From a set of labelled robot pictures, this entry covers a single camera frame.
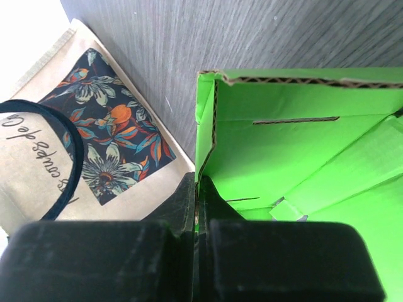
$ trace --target floral patch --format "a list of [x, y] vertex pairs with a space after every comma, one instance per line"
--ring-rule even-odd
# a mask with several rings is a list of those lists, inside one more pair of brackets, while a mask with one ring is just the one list
[[[82, 178], [101, 205], [176, 158], [148, 111], [92, 48], [40, 102], [77, 127], [85, 146]], [[48, 122], [71, 154], [68, 133]]]

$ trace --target gray wood surface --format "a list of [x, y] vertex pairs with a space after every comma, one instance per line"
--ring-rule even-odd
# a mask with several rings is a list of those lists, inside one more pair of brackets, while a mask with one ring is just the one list
[[205, 69], [403, 65], [401, 0], [61, 0], [188, 155]]

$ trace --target beige fabric bag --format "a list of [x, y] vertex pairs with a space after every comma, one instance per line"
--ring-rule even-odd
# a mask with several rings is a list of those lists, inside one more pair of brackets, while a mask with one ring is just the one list
[[[67, 205], [58, 220], [141, 220], [174, 192], [186, 172], [195, 168], [110, 53], [80, 21], [73, 20], [57, 43], [10, 93], [3, 95], [1, 101], [27, 99], [38, 102], [63, 80], [89, 48], [97, 50], [109, 61], [117, 76], [151, 114], [176, 159], [103, 206], [81, 178], [73, 197], [75, 202]], [[39, 220], [46, 213], [59, 197], [61, 180], [68, 178], [72, 166], [63, 144], [41, 116], [28, 113], [19, 115], [24, 121], [18, 126], [27, 127], [29, 133], [40, 131], [33, 134], [35, 140], [25, 136], [7, 139], [24, 133], [18, 131], [18, 126], [7, 126], [15, 120], [0, 121], [0, 227], [9, 235], [22, 224]], [[58, 168], [60, 177], [52, 177], [44, 169], [43, 162], [37, 159], [37, 152], [33, 151], [35, 142], [45, 142], [49, 152], [56, 152], [52, 162]]]

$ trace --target dark blue strap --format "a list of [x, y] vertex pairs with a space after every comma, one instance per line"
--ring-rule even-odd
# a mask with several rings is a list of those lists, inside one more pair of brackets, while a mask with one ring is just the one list
[[55, 220], [58, 215], [67, 206], [69, 200], [72, 198], [74, 191], [77, 188], [80, 180], [82, 163], [84, 161], [84, 144], [82, 143], [81, 136], [77, 131], [76, 126], [62, 113], [52, 108], [46, 107], [41, 104], [28, 102], [23, 99], [12, 99], [4, 103], [0, 103], [0, 113], [12, 112], [31, 112], [51, 118], [58, 121], [67, 130], [71, 137], [71, 144], [73, 148], [73, 165], [67, 183], [62, 194], [59, 196], [55, 204], [47, 211], [41, 220]]

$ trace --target wood grain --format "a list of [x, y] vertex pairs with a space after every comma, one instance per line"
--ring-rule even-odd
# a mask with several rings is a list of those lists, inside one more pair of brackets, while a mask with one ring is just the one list
[[61, 0], [194, 160], [196, 73], [403, 65], [400, 0]]

